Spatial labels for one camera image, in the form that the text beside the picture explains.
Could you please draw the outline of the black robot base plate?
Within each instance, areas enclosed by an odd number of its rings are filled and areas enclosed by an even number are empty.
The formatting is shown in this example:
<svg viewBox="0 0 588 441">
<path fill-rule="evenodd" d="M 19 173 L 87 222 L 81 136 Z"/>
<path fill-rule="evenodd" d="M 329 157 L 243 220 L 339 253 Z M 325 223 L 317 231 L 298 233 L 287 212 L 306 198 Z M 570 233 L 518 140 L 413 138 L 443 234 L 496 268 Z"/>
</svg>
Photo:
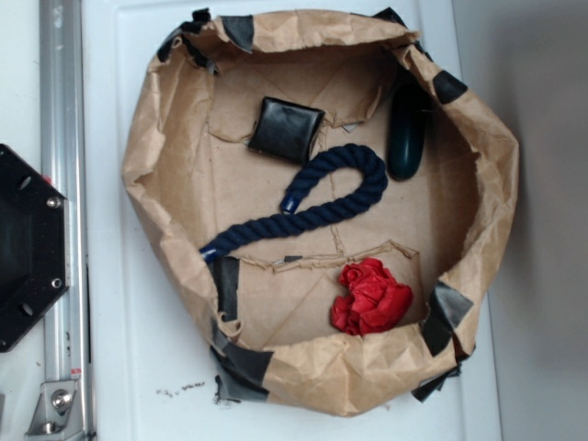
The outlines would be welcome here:
<svg viewBox="0 0 588 441">
<path fill-rule="evenodd" d="M 68 289 L 67 199 L 1 146 L 1 351 L 11 351 Z"/>
</svg>

